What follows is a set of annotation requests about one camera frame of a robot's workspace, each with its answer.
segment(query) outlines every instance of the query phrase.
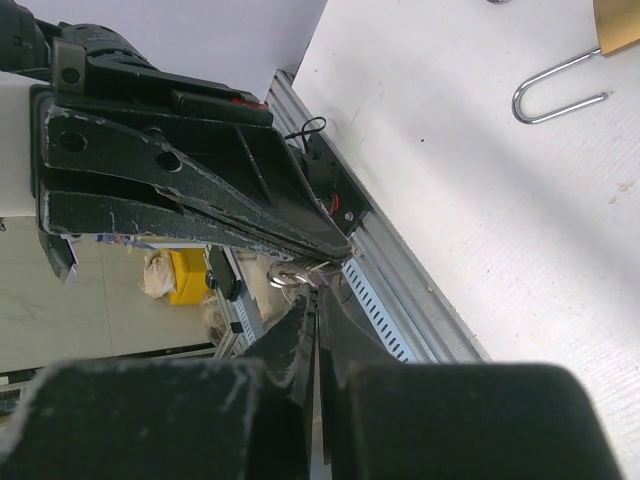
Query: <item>screw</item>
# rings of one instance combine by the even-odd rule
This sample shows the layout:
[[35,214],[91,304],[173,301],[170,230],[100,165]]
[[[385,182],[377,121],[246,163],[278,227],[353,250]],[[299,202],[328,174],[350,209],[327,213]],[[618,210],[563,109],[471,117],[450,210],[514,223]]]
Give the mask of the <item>screw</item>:
[[75,68],[65,68],[62,70],[62,80],[69,85],[75,85],[80,81],[80,72]]

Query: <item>white table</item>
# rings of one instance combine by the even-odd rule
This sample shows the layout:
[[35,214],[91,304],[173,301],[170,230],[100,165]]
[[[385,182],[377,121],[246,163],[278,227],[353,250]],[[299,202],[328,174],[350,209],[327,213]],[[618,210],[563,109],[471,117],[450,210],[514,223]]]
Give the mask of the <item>white table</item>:
[[597,46],[591,0],[329,0],[294,89],[496,361],[560,363],[640,477],[640,48],[511,97]]

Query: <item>yellow container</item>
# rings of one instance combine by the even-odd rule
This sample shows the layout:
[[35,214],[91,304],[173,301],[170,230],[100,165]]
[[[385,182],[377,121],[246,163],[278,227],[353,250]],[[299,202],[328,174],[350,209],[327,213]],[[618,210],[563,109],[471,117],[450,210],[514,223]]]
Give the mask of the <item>yellow container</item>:
[[171,305],[199,305],[209,292],[205,283],[207,264],[204,250],[187,248],[169,252],[176,275],[176,291],[169,293]]

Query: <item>tiled floor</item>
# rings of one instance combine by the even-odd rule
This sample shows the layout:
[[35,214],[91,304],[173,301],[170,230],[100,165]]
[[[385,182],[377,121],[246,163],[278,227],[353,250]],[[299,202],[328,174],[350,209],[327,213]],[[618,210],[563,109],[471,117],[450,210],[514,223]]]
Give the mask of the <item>tiled floor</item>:
[[144,252],[81,241],[79,280],[62,286],[33,218],[0,233],[0,372],[64,358],[106,357],[207,341],[199,307],[147,297]]

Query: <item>silver hook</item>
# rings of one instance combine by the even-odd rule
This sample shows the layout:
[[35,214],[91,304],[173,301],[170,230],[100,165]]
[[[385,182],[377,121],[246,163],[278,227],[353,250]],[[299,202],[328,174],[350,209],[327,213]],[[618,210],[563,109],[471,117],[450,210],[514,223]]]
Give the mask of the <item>silver hook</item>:
[[589,105],[593,105],[594,103],[602,102],[609,98],[608,93],[602,92],[598,95],[594,95],[593,97],[589,97],[586,100],[572,103],[571,105],[553,110],[552,112],[545,113],[544,115],[540,115],[538,117],[529,117],[522,111],[522,97],[532,86],[534,86],[538,82],[541,82],[547,77],[550,77],[551,75],[555,75],[565,68],[569,68],[580,62],[589,60],[596,55],[600,55],[600,47],[589,50],[582,55],[578,55],[577,57],[573,57],[572,59],[561,63],[560,65],[556,65],[549,70],[545,70],[544,72],[534,75],[533,77],[525,80],[522,85],[518,87],[516,93],[513,94],[513,100],[511,101],[511,110],[513,111],[513,115],[522,123],[526,123],[527,125],[535,125],[537,123],[546,122],[547,120],[551,120],[552,118],[559,117],[560,115],[565,115],[567,113],[580,110],[581,108],[588,107]]

